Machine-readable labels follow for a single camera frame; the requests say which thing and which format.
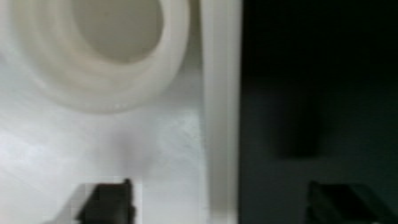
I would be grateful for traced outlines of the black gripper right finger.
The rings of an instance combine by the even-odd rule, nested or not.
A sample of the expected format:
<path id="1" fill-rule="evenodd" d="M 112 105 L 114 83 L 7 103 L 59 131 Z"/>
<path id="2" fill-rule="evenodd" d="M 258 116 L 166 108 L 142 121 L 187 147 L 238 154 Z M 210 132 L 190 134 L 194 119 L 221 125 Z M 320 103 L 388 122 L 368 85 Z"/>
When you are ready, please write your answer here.
<path id="1" fill-rule="evenodd" d="M 365 184 L 311 181 L 304 224 L 398 224 L 398 215 Z"/>

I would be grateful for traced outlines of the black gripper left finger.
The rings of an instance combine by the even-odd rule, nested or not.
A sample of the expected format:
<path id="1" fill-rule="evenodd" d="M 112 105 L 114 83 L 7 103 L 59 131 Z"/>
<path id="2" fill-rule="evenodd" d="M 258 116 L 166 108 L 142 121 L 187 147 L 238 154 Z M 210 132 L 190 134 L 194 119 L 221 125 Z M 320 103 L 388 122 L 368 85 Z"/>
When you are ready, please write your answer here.
<path id="1" fill-rule="evenodd" d="M 135 224 L 134 183 L 82 184 L 55 217 L 43 224 Z"/>

